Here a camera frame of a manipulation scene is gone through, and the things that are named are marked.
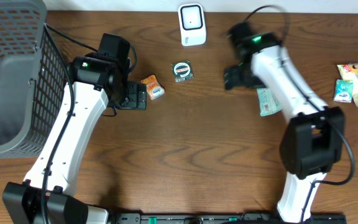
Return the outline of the orange snack pack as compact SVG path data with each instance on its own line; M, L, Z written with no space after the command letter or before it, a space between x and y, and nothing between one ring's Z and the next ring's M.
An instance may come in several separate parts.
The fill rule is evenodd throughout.
M155 75L151 75L141 80L141 83L146 85L146 90L151 100L157 99L165 94L164 87L159 84Z

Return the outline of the light green pack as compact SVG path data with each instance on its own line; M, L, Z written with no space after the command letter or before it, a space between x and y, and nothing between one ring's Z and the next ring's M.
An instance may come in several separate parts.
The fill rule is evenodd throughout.
M258 88L257 95L259 99L260 115L262 117L270 116L282 110L280 103L270 89Z

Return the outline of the small teal tissue pack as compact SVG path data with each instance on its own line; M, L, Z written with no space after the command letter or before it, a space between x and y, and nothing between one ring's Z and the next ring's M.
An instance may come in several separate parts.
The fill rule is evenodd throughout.
M352 80L336 80L334 101L341 103L351 103L353 92Z

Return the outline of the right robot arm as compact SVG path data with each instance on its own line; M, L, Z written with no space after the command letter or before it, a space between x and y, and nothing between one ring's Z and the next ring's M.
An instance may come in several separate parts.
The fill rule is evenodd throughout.
M277 203L279 218L285 223L307 221L318 186L341 158L344 113L330 108L309 87L275 34L257 34L241 22L229 29L228 37L239 64L225 70L225 88L267 87L287 121L279 148L287 171Z

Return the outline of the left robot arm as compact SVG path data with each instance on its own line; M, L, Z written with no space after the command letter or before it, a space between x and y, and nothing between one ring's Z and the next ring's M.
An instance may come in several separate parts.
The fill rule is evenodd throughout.
M146 85L128 76L137 59L123 37L103 34L98 49L75 57L57 119L21 184L8 182L2 201L13 223L114 223L107 208L74 197L78 172L93 129L107 108L145 110Z

